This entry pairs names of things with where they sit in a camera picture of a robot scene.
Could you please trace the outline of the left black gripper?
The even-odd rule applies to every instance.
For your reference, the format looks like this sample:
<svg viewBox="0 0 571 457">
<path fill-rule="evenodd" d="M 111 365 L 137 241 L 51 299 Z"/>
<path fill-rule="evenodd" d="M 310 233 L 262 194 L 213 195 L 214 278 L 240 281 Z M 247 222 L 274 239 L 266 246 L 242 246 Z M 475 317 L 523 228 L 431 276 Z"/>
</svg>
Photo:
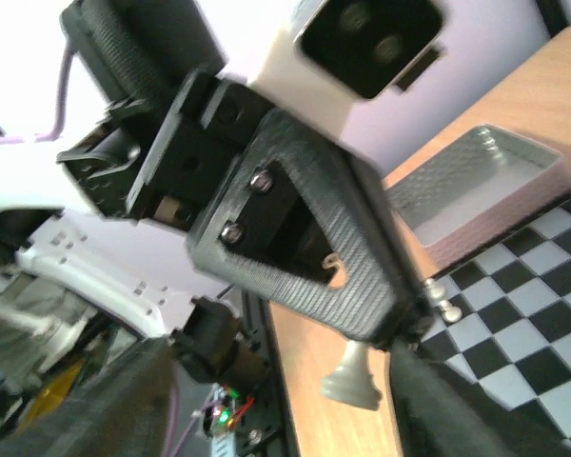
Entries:
<svg viewBox="0 0 571 457">
<path fill-rule="evenodd" d="M 194 1 L 75 1 L 61 23 L 108 109 L 58 162 L 104 216 L 189 230 L 266 100 L 219 78 Z M 196 268 L 374 348 L 431 325 L 378 172 L 284 110 L 264 117 L 187 243 Z"/>
</svg>

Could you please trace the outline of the white pawn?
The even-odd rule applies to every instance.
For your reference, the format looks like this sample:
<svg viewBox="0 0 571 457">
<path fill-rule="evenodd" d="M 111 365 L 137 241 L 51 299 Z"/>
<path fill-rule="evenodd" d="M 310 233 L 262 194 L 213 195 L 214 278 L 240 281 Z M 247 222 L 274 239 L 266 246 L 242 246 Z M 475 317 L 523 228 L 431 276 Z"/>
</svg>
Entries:
<svg viewBox="0 0 571 457">
<path fill-rule="evenodd" d="M 439 308 L 442 312 L 442 317 L 446 321 L 446 323 L 456 323 L 460 321 L 463 317 L 463 312 L 459 307 L 453 306 L 448 301 L 443 301 L 439 305 Z"/>
<path fill-rule="evenodd" d="M 433 278 L 427 278 L 424 281 L 424 288 L 427 295 L 434 301 L 441 301 L 445 298 L 445 287 Z"/>
</svg>

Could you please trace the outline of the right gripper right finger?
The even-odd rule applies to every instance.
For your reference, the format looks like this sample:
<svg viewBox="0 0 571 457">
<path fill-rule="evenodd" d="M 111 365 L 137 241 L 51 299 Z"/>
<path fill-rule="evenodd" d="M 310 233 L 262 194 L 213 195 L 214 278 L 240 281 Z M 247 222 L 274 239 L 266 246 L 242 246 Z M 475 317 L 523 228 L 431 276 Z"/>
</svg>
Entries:
<svg viewBox="0 0 571 457">
<path fill-rule="evenodd" d="M 390 350 L 389 386 L 404 456 L 571 456 L 556 433 L 402 340 Z"/>
</svg>

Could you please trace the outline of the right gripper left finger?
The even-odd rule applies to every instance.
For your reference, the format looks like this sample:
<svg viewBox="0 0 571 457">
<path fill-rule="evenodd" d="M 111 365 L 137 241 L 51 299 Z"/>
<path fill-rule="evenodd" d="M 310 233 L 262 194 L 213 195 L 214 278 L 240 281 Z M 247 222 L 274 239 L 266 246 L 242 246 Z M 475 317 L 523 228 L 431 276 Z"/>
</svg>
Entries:
<svg viewBox="0 0 571 457">
<path fill-rule="evenodd" d="M 134 344 L 54 411 L 0 441 L 0 456 L 163 456 L 170 430 L 172 351 Z"/>
</svg>

